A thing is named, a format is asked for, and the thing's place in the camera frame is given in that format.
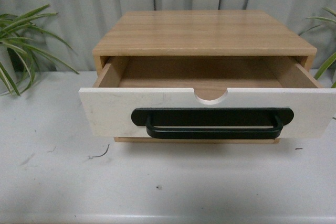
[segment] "open drawer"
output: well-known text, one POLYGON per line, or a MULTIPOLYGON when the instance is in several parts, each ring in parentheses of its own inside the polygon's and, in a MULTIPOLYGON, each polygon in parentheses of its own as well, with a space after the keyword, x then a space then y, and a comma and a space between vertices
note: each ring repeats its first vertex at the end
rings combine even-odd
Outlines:
POLYGON ((79 93, 95 135, 138 139, 316 138, 336 112, 292 57, 110 57, 79 93))
POLYGON ((80 97, 116 141, 320 137, 336 112, 336 90, 307 72, 316 48, 260 10, 130 12, 92 52, 80 97))

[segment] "black handle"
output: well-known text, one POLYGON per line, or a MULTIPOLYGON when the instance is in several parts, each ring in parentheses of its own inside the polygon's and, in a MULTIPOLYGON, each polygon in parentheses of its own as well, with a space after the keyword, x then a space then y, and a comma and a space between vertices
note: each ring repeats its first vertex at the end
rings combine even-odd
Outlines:
POLYGON ((293 117, 290 108, 139 108, 131 116, 161 139, 275 139, 293 117))
POLYGON ((272 128, 184 128, 156 127, 152 125, 152 117, 148 115, 146 129, 149 136, 161 139, 275 139, 283 128, 283 123, 274 115, 272 128))

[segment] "wood grain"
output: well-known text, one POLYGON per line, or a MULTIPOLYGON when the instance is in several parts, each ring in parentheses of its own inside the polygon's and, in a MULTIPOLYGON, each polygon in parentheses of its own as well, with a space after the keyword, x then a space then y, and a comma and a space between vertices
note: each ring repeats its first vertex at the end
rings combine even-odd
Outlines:
POLYGON ((292 58, 266 57, 263 61, 284 88, 323 88, 303 66, 292 58))
MULTIPOLYGON (((127 13, 93 50, 95 58, 199 55, 311 57, 315 53, 315 47, 285 25, 262 11, 253 10, 127 13)), ((100 73, 104 62, 95 60, 95 63, 100 73)))
POLYGON ((116 88, 128 63, 128 57, 110 57, 93 88, 116 88))
POLYGON ((262 59, 133 57, 119 87, 194 88, 198 97, 214 100, 227 88, 282 86, 262 59))
POLYGON ((277 144, 276 139, 158 139, 151 137, 115 137, 116 142, 131 143, 175 143, 175 144, 277 144))

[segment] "white table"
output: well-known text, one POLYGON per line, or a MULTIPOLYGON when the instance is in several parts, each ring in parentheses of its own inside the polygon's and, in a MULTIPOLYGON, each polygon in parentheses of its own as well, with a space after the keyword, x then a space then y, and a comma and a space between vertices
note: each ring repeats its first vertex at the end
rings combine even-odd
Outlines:
POLYGON ((115 143, 77 93, 95 78, 0 97, 0 223, 336 223, 335 120, 275 145, 115 143))

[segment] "green plant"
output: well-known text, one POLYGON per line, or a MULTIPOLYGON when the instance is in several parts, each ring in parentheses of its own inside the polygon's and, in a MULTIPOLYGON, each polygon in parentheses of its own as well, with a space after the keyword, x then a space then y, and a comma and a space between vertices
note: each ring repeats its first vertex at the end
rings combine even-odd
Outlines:
MULTIPOLYGON (((325 10, 326 12, 328 12, 329 14, 331 14, 333 16, 333 18, 325 18, 325 17, 320 17, 320 16, 315 16, 315 17, 308 17, 307 19, 314 19, 314 20, 318 20, 320 22, 322 22, 322 24, 313 26, 311 28, 309 28, 308 30, 305 30, 303 32, 300 33, 303 34, 307 31, 310 31, 316 27, 319 27, 325 23, 331 23, 333 25, 333 28, 336 29, 336 12, 328 7, 324 7, 322 8, 323 10, 325 10)), ((318 69, 318 71, 316 72, 316 74, 314 75, 314 78, 317 80, 321 77, 321 75, 336 61, 336 52, 334 52, 331 56, 328 57, 327 60, 325 60, 325 62, 320 66, 320 68, 318 69)), ((336 82, 331 86, 332 88, 336 88, 336 82)))
POLYGON ((48 7, 49 5, 44 5, 20 16, 13 14, 0 15, 0 47, 6 47, 14 52, 14 57, 17 58, 23 67, 20 80, 15 83, 0 62, 0 79, 5 84, 10 94, 14 91, 17 95, 20 95, 32 86, 35 80, 35 73, 40 70, 39 61, 36 57, 37 55, 44 57, 54 64, 63 64, 73 72, 78 73, 64 61, 32 44, 32 42, 35 41, 32 38, 32 35, 39 34, 54 37, 68 48, 72 49, 63 39, 33 23, 33 20, 57 15, 57 13, 41 13, 48 7), (22 91, 19 91, 19 85, 28 78, 29 83, 22 89, 22 91))

